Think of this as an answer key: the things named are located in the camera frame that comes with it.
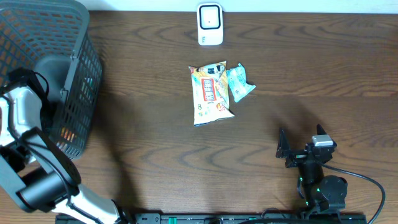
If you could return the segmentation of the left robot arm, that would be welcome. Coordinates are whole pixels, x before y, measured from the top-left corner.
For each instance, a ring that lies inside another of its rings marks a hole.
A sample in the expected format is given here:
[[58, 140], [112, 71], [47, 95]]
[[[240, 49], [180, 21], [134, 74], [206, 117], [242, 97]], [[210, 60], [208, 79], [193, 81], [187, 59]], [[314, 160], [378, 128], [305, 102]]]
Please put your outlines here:
[[25, 212], [62, 214], [63, 222], [134, 223], [114, 200], [81, 182], [74, 163], [50, 140], [42, 123], [52, 118], [46, 78], [26, 68], [7, 74], [1, 87], [1, 187]]

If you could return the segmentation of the large yellow snack bag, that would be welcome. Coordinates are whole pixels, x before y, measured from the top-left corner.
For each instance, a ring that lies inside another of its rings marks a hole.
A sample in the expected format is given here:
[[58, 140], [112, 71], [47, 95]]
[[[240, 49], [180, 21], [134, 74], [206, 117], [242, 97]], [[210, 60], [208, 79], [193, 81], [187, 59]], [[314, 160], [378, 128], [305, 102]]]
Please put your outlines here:
[[233, 118], [229, 110], [226, 61], [202, 67], [189, 66], [194, 106], [194, 125]]

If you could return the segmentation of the light blue small packet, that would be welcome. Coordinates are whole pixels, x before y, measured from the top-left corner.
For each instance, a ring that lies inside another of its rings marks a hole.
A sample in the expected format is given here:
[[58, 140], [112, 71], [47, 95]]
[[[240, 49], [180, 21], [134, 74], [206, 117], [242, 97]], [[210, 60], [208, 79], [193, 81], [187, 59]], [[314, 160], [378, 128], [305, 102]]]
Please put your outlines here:
[[256, 85], [247, 82], [246, 69], [241, 63], [238, 63], [237, 67], [227, 70], [226, 74], [235, 103], [238, 103], [256, 88]]

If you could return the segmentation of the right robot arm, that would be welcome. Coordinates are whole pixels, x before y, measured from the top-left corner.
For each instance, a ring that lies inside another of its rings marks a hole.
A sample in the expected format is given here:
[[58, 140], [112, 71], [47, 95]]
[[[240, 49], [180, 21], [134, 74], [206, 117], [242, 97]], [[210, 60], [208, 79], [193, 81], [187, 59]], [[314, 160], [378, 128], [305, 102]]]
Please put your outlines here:
[[332, 159], [337, 144], [320, 124], [312, 141], [301, 150], [293, 150], [283, 129], [279, 129], [277, 158], [285, 159], [286, 168], [296, 167], [299, 172], [297, 190], [307, 208], [300, 216], [309, 219], [316, 215], [335, 214], [345, 208], [347, 181], [335, 175], [325, 175], [323, 166]]

